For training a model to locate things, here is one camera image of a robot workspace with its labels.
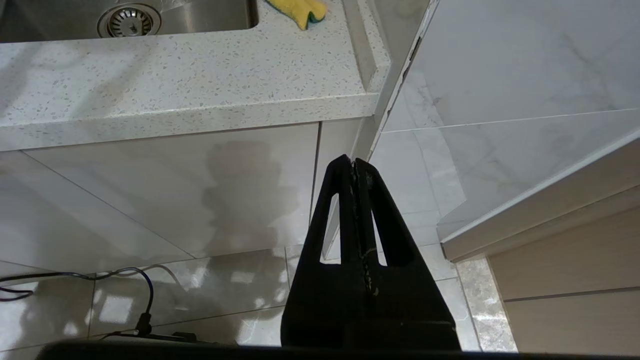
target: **speckled countertop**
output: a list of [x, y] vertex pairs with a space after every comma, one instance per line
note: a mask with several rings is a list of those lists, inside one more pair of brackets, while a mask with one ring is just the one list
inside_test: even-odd
[[372, 115], [326, 2], [308, 31], [259, 0], [247, 30], [0, 44], [0, 151]]

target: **kitchen sink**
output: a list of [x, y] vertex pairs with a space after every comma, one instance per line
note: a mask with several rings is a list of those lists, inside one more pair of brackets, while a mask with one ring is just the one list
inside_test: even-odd
[[249, 29], [256, 0], [0, 0], [0, 42]]

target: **white cabinet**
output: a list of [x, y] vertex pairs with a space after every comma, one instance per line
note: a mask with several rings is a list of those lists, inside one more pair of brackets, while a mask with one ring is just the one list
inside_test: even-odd
[[[29, 156], [0, 152], [0, 261], [94, 272], [189, 258]], [[9, 263], [3, 275], [38, 270]]]
[[26, 151], [194, 257], [302, 243], [317, 124]]

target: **power cord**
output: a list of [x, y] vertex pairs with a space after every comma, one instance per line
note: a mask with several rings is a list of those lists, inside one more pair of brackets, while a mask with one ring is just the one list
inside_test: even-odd
[[[136, 336], [146, 336], [151, 333], [151, 324], [150, 324], [151, 305], [154, 302], [154, 285], [151, 283], [151, 279], [149, 279], [149, 276], [139, 268], [121, 268], [100, 276], [87, 276], [84, 274], [79, 274], [77, 272], [47, 272], [42, 274], [17, 275], [17, 276], [3, 277], [2, 279], [0, 279], [0, 283], [5, 281], [39, 279], [41, 277], [54, 277], [54, 276], [74, 276], [84, 280], [96, 281], [96, 280], [103, 280], [108, 277], [114, 276], [116, 274], [120, 274], [122, 272], [127, 272], [127, 271], [137, 272], [140, 275], [142, 275], [142, 277], [144, 277], [145, 280], [147, 281], [147, 285], [149, 286], [149, 302], [147, 304], [147, 310], [144, 313], [140, 314], [140, 318], [138, 319], [138, 323], [136, 324], [136, 330], [135, 330]], [[12, 298], [0, 298], [0, 302], [16, 301], [16, 300], [24, 299], [33, 295], [33, 290], [14, 290], [14, 289], [8, 289], [3, 287], [0, 287], [0, 292], [21, 294], [19, 296], [12, 297]], [[120, 332], [119, 331], [112, 332], [111, 334], [107, 334], [106, 336], [104, 336], [102, 339], [108, 338], [109, 336], [115, 336], [115, 335], [120, 335]]]

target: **yellow sponge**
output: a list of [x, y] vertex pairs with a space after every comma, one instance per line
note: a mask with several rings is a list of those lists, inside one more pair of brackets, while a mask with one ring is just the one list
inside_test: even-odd
[[319, 0], [266, 0], [279, 12], [293, 19], [302, 30], [310, 22], [320, 22], [326, 15], [326, 5]]

